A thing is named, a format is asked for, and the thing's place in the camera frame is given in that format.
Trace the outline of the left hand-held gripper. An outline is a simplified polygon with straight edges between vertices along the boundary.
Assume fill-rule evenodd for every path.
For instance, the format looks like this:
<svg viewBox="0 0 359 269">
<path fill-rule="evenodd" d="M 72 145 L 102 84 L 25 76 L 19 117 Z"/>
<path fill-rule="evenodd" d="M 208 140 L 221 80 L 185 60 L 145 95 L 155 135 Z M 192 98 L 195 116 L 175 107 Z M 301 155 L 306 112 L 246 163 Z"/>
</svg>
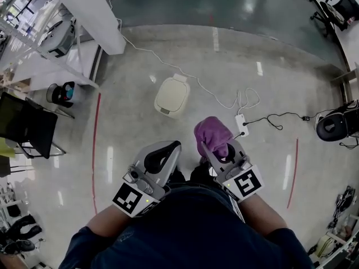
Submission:
<svg viewBox="0 0 359 269">
<path fill-rule="evenodd" d="M 121 181 L 112 203 L 131 218 L 143 217 L 158 205 L 171 189 L 165 185 L 174 172 L 182 146 L 179 141 L 156 142 L 135 157 Z M 156 182 L 148 174 L 156 174 Z"/>
</svg>

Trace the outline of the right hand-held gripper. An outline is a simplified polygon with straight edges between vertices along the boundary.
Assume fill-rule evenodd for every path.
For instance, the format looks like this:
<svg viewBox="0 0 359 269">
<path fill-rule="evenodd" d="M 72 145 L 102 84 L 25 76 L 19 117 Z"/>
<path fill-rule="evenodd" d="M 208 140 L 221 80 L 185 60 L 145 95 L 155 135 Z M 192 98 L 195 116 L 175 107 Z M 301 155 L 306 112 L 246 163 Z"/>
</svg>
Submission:
<svg viewBox="0 0 359 269">
<path fill-rule="evenodd" d="M 206 158 L 216 173 L 214 180 L 229 195 L 236 215 L 245 221 L 239 204 L 264 188 L 264 182 L 256 165 L 237 140 L 227 142 L 228 155 L 221 160 L 211 152 L 206 144 L 201 143 Z"/>
</svg>

